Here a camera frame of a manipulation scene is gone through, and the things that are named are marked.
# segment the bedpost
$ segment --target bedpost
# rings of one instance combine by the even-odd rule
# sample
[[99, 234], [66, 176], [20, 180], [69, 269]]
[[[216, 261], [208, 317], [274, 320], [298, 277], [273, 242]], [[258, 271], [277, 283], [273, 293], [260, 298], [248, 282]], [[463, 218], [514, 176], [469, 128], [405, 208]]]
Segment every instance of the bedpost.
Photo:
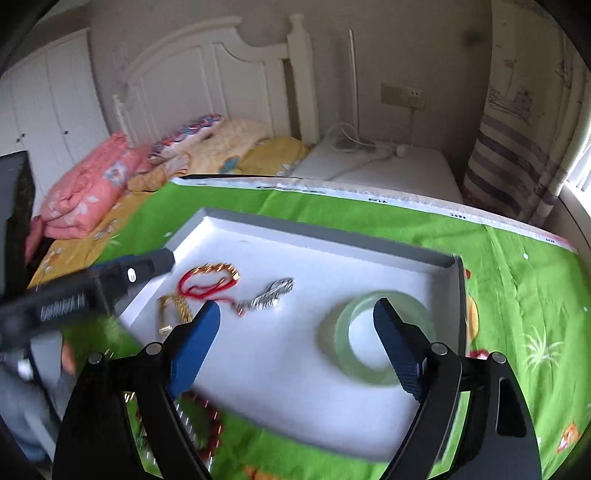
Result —
[[129, 128], [127, 127], [127, 123], [125, 122], [125, 115], [123, 113], [125, 110], [125, 105], [121, 102], [121, 100], [119, 100], [119, 95], [117, 95], [116, 93], [113, 95], [113, 105], [115, 107], [115, 115], [117, 115], [117, 121], [119, 122], [121, 130], [123, 130], [123, 133], [127, 137], [128, 145], [130, 147], [136, 147], [137, 145], [134, 145], [134, 140], [131, 138], [131, 135], [129, 134]]
[[304, 16], [291, 14], [291, 32], [287, 36], [290, 63], [294, 72], [295, 98], [300, 119], [301, 140], [306, 145], [318, 143], [318, 108], [312, 63], [312, 42], [304, 28]]

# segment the green bedsheet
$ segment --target green bedsheet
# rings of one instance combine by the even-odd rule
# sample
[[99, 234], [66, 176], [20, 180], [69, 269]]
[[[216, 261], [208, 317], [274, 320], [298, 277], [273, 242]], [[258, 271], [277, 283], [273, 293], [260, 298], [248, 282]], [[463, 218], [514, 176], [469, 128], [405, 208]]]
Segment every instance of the green bedsheet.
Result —
[[[472, 273], [467, 289], [480, 317], [480, 333], [471, 349], [507, 355], [534, 420], [545, 479], [589, 424], [591, 296], [576, 254], [515, 233], [389, 205], [169, 183], [109, 242], [99, 262], [162, 247], [201, 207], [359, 232], [461, 255]], [[117, 356], [137, 349], [112, 321], [68, 335], [80, 360], [106, 347]], [[433, 474], [447, 469], [453, 459], [465, 405], [464, 397], [450, 446]], [[257, 480], [369, 480], [379, 478], [385, 468], [293, 442], [230, 412], [224, 412], [223, 422], [214, 479], [245, 480], [245, 467], [251, 466], [259, 472]]]

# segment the silver keychain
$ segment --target silver keychain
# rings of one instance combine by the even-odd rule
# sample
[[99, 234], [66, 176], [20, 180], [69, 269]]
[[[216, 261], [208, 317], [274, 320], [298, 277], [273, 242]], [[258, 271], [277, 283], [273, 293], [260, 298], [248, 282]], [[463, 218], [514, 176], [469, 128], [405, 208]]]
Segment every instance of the silver keychain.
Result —
[[239, 301], [235, 304], [236, 313], [240, 316], [253, 310], [276, 307], [279, 298], [293, 290], [293, 278], [280, 278], [269, 285], [263, 293], [251, 301]]

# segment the blue gripper pad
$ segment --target blue gripper pad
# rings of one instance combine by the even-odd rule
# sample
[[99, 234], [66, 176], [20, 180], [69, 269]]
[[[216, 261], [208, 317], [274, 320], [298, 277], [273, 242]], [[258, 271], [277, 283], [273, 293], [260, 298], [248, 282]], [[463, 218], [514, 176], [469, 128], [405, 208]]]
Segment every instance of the blue gripper pad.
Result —
[[173, 400], [191, 389], [219, 328], [220, 307], [208, 300], [191, 323], [177, 325], [170, 332], [164, 349], [171, 355], [167, 391]]
[[429, 348], [430, 342], [418, 327], [404, 323], [387, 299], [374, 306], [374, 326], [400, 385], [422, 402], [426, 393], [422, 382], [424, 348]]

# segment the gold chain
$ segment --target gold chain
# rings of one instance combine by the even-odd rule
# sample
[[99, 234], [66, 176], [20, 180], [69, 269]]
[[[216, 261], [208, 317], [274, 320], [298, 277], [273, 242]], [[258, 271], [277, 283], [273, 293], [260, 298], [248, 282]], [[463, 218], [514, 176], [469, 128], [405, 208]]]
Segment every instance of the gold chain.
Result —
[[236, 268], [234, 268], [234, 265], [229, 264], [229, 263], [217, 263], [217, 264], [206, 263], [205, 265], [201, 265], [200, 267], [196, 267], [196, 268], [192, 269], [191, 275], [197, 275], [198, 273], [212, 273], [212, 272], [219, 273], [222, 270], [227, 270], [234, 280], [236, 280], [236, 281], [240, 280], [240, 274], [238, 273], [238, 270], [236, 270]]
[[167, 325], [164, 321], [164, 311], [169, 305], [173, 305], [178, 315], [181, 317], [183, 323], [190, 323], [193, 321], [193, 314], [187, 301], [179, 295], [164, 295], [158, 299], [160, 304], [160, 334], [163, 335], [166, 332], [171, 331], [173, 328]]

